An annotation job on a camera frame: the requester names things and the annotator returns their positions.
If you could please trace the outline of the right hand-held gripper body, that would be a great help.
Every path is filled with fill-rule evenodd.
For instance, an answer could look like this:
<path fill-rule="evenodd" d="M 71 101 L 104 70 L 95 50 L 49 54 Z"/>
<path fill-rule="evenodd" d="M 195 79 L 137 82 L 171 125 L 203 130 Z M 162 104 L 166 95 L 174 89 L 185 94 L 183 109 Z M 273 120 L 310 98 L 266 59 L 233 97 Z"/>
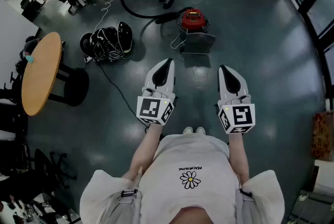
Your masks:
<path fill-rule="evenodd" d="M 226 134 L 247 133 L 255 126 L 255 105 L 251 103 L 251 95 L 238 97 L 222 94 L 217 102 L 218 118 Z"/>

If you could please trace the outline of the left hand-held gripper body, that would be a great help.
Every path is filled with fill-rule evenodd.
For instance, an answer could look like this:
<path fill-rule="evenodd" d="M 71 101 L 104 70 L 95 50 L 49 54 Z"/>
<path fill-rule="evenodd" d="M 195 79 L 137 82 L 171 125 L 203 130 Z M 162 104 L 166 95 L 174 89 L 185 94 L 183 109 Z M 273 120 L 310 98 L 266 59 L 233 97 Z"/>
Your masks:
<path fill-rule="evenodd" d="M 136 117 L 146 124 L 165 125 L 174 110 L 174 86 L 146 84 L 137 99 Z"/>

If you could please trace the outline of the grey textured fabric piece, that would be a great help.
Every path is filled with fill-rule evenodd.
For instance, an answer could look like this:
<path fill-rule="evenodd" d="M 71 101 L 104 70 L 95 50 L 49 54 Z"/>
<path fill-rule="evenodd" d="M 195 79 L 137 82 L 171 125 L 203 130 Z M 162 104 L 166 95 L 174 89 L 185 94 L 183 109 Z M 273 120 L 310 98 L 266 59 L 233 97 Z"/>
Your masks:
<path fill-rule="evenodd" d="M 183 42 L 181 43 L 180 53 L 201 55 L 209 54 L 215 41 L 216 36 L 204 32 L 186 34 Z"/>

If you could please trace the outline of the red vacuum cleaner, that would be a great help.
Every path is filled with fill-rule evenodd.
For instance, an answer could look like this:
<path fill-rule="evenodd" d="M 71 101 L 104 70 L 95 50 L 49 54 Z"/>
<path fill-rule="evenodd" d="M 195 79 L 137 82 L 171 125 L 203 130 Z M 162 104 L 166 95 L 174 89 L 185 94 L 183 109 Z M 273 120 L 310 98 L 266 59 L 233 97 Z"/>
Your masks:
<path fill-rule="evenodd" d="M 184 33 L 206 33 L 210 22 L 199 9 L 187 9 L 178 20 L 178 26 Z"/>

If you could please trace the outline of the person's left forearm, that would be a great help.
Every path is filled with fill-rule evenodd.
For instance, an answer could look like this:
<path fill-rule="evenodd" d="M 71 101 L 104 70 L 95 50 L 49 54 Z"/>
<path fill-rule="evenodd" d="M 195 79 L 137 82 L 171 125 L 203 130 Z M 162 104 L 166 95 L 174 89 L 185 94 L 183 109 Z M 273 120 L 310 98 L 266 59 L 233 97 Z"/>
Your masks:
<path fill-rule="evenodd" d="M 129 170 L 122 176 L 133 181 L 138 172 L 145 173 L 153 162 L 154 155 L 158 149 L 162 125 L 150 125 L 143 140 L 135 151 Z"/>

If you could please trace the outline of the person's right forearm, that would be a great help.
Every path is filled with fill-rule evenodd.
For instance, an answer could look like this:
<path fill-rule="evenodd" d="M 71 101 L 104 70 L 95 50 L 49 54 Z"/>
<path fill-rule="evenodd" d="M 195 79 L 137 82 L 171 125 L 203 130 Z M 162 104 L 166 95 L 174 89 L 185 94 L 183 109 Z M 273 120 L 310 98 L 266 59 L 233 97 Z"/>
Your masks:
<path fill-rule="evenodd" d="M 229 134 L 229 162 L 240 184 L 249 180 L 249 166 L 241 133 Z"/>

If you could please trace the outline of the person's white t-shirt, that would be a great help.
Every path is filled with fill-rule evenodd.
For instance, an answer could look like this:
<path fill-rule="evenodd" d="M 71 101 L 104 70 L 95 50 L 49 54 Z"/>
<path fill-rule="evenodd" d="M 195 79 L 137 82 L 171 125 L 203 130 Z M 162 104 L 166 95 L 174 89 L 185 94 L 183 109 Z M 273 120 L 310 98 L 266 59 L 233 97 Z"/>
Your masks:
<path fill-rule="evenodd" d="M 213 224 L 281 224 L 284 216 L 274 171 L 241 185 L 227 145 L 199 134 L 165 137 L 133 181 L 95 171 L 80 216 L 83 224 L 170 224 L 189 207 L 203 209 Z"/>

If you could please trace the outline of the black table base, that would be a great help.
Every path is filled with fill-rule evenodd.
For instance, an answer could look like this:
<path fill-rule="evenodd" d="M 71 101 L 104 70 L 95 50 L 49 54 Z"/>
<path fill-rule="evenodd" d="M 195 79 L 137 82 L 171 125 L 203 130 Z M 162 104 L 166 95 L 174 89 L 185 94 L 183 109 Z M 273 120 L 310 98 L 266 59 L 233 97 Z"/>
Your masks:
<path fill-rule="evenodd" d="M 65 72 L 68 76 L 57 72 L 56 78 L 63 81 L 64 84 L 64 95 L 57 96 L 49 94 L 48 99 L 60 103 L 67 104 L 72 107 L 80 105 L 89 89 L 89 76 L 84 68 L 70 68 L 63 63 L 59 64 L 58 70 Z"/>

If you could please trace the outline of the brown patterned box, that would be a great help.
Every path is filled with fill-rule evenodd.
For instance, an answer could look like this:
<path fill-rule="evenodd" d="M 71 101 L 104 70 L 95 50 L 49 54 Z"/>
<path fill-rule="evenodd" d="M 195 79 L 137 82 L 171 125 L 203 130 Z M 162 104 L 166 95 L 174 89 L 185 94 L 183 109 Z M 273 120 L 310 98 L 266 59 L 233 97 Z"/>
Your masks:
<path fill-rule="evenodd" d="M 321 161 L 334 161 L 334 111 L 314 115 L 312 139 L 312 156 Z"/>

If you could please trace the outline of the round wooden table top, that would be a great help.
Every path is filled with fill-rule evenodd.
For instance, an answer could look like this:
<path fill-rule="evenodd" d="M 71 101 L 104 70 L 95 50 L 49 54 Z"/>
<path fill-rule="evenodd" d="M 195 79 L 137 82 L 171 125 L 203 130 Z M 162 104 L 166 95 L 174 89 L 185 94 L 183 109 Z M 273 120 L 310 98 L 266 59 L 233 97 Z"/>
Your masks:
<path fill-rule="evenodd" d="M 22 106 L 29 116 L 38 114 L 53 88 L 61 60 L 62 43 L 57 32 L 47 34 L 35 47 L 22 80 Z"/>

